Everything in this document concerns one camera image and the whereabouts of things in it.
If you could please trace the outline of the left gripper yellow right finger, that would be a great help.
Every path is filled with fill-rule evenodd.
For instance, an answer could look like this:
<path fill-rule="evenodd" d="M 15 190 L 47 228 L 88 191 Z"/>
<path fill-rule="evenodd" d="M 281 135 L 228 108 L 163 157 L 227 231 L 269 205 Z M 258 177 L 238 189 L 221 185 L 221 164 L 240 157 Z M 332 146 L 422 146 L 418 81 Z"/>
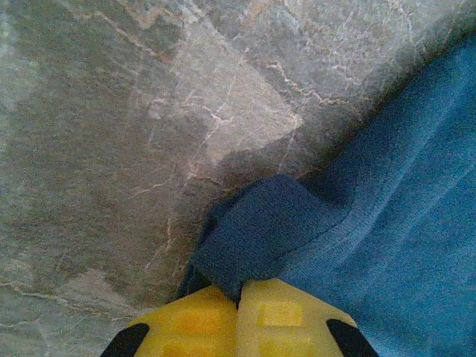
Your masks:
<path fill-rule="evenodd" d="M 340 309 L 278 279 L 251 281 L 237 313 L 238 356 L 377 356 Z"/>

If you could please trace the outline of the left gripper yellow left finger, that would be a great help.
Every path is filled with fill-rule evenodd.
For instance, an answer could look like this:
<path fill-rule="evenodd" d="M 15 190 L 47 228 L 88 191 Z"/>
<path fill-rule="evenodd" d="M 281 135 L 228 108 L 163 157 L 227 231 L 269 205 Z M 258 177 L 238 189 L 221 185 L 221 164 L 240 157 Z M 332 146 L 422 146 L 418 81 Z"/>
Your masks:
<path fill-rule="evenodd" d="M 234 356 L 237 307 L 209 286 L 131 321 L 102 356 Z"/>

